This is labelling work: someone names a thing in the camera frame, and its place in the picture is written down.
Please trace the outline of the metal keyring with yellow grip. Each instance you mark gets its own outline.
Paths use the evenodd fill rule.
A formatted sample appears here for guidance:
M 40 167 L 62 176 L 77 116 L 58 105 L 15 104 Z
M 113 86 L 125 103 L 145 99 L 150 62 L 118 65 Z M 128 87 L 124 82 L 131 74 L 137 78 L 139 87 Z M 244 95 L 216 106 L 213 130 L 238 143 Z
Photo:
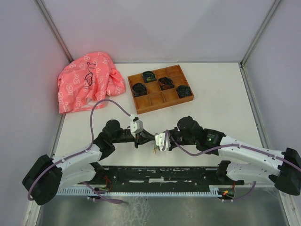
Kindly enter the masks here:
M 160 149 L 159 149 L 159 145 L 157 144 L 156 141 L 153 142 L 153 153 L 156 155 L 157 152 L 159 152 Z

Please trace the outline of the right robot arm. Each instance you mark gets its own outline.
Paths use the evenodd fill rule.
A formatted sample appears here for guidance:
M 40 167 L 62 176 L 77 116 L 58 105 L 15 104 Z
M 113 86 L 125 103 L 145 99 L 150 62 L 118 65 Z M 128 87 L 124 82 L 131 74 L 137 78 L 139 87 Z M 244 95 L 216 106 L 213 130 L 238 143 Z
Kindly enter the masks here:
M 190 116 L 181 118 L 177 127 L 166 130 L 160 139 L 160 151 L 171 151 L 175 147 L 183 150 L 185 145 L 194 145 L 199 151 L 194 156 L 215 154 L 247 163 L 242 168 L 228 163 L 226 168 L 219 169 L 216 180 L 221 184 L 246 179 L 257 182 L 263 178 L 286 194 L 298 196 L 301 193 L 301 157 L 292 148 L 279 151 L 252 146 L 223 132 L 204 129 Z

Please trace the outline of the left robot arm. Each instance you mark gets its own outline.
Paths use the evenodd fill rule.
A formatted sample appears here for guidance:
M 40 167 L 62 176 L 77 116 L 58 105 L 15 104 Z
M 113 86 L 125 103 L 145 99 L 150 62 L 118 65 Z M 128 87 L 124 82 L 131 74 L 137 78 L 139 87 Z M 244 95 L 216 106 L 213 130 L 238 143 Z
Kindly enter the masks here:
M 40 156 L 22 180 L 28 191 L 27 198 L 44 205 L 69 186 L 88 181 L 98 184 L 104 178 L 99 161 L 115 151 L 115 143 L 133 142 L 138 148 L 154 139 L 138 118 L 126 129 L 121 128 L 118 120 L 109 120 L 99 135 L 92 138 L 91 144 L 81 150 L 55 158 Z

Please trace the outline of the wooden compartment tray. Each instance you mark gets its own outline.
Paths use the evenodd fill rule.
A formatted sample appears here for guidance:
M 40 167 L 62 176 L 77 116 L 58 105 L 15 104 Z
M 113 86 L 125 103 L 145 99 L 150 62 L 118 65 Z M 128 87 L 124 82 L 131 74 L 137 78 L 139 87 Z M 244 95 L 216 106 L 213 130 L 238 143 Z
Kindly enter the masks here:
M 149 83 L 144 83 L 142 73 L 128 76 L 130 91 L 132 93 L 137 114 L 148 113 L 151 111 L 167 108 L 170 106 L 186 103 L 194 99 L 192 89 L 180 67 L 173 65 L 165 68 L 151 70 L 156 75 L 156 80 Z M 158 79 L 168 77 L 174 83 L 173 89 L 161 90 Z M 143 83 L 147 88 L 147 95 L 134 97 L 132 86 L 136 83 Z M 180 85 L 188 85 L 192 95 L 190 97 L 179 98 L 176 88 Z

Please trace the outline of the dark rolled tie orange flowers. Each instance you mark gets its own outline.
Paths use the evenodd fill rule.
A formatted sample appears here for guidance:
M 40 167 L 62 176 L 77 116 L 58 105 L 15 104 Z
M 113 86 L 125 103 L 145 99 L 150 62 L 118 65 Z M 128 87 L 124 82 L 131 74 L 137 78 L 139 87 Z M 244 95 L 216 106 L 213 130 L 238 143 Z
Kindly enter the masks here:
M 167 90 L 167 89 L 173 89 L 174 83 L 173 81 L 168 77 L 161 77 L 158 79 L 159 86 L 161 90 Z

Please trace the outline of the pink patterned cloth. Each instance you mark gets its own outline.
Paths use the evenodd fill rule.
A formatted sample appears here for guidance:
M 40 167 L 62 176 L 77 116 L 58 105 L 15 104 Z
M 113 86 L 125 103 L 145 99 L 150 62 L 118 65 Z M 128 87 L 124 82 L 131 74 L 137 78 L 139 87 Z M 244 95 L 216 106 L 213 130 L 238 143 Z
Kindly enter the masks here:
M 125 80 L 105 52 L 74 60 L 58 76 L 59 113 L 89 111 L 107 96 L 125 93 Z

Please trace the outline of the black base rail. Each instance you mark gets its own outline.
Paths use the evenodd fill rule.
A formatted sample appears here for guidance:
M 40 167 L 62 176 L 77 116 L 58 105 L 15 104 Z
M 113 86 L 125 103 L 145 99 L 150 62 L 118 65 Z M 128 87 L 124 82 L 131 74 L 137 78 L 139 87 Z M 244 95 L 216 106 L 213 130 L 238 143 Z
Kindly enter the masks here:
M 215 167 L 102 166 L 91 165 L 95 176 L 89 185 L 105 185 L 110 192 L 206 192 L 210 186 L 244 185 L 226 176 L 225 161 Z

